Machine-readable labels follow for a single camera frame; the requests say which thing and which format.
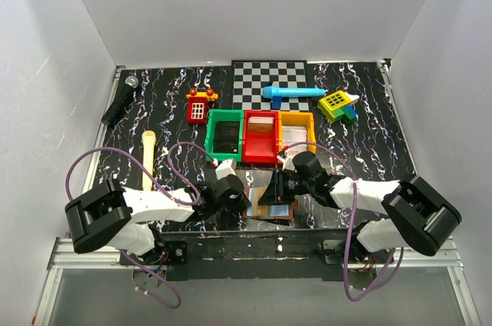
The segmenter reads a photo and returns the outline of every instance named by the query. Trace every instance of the white wall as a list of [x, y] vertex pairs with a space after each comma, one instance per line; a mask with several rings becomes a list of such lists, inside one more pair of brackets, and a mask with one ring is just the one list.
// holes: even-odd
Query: white wall
[[492, 0], [427, 0], [393, 60], [417, 169], [460, 210], [455, 239], [482, 324], [492, 324]]
[[392, 58], [424, 0], [83, 0], [118, 65]]
[[115, 65], [81, 0], [0, 0], [0, 33], [0, 324], [31, 324]]

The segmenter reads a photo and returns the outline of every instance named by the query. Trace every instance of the red box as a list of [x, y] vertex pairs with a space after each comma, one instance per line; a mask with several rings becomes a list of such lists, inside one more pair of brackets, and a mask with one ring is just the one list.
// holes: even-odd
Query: red box
[[[272, 117], [274, 119], [271, 132], [248, 130], [249, 118]], [[278, 112], [275, 111], [244, 111], [243, 123], [243, 158], [245, 163], [267, 163], [276, 165], [278, 153]]]

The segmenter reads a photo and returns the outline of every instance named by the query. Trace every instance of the black mount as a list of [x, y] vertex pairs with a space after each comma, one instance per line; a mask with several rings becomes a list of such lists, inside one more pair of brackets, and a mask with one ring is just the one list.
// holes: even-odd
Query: black mount
[[407, 244], [423, 255], [435, 255], [461, 222], [460, 212], [420, 176], [400, 181], [381, 204]]
[[65, 206], [75, 253], [104, 247], [131, 220], [118, 180], [108, 179]]
[[345, 176], [329, 175], [310, 151], [297, 154], [292, 162], [297, 172], [275, 170], [258, 205], [289, 205], [295, 195], [311, 194], [318, 204], [338, 208], [330, 191]]
[[202, 221], [218, 214], [242, 212], [248, 206], [244, 185], [236, 175], [227, 175], [214, 184], [196, 184], [200, 191], [200, 202], [193, 206], [194, 214], [186, 221]]

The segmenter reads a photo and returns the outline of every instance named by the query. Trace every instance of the blue toy marker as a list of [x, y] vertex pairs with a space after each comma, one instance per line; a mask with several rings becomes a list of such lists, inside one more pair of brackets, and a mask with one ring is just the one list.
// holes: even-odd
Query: blue toy marker
[[319, 88], [279, 88], [265, 86], [261, 92], [264, 98], [270, 99], [271, 109], [280, 109], [282, 98], [324, 97], [326, 91]]

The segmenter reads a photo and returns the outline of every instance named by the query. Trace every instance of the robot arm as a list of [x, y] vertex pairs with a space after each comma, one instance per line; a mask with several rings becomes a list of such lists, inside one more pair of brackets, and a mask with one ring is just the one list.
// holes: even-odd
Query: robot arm
[[[289, 159], [281, 155], [279, 159]], [[324, 207], [349, 208], [354, 199], [354, 181], [329, 175], [316, 156], [303, 151], [292, 158], [295, 172], [274, 171], [260, 205], [290, 204], [295, 195], [311, 194]], [[357, 208], [388, 215], [389, 219], [365, 222], [355, 228], [354, 253], [409, 245], [432, 256], [460, 224], [461, 216], [451, 203], [422, 177], [401, 181], [357, 181]]]
[[[65, 206], [74, 251], [88, 253], [105, 245], [125, 249], [145, 259], [162, 251], [165, 243], [150, 221], [177, 222], [205, 220], [216, 213], [245, 209], [244, 186], [229, 161], [219, 166], [218, 181], [198, 186], [199, 205], [180, 205], [159, 191], [122, 188], [108, 179]], [[173, 198], [193, 201], [186, 189], [169, 192]]]

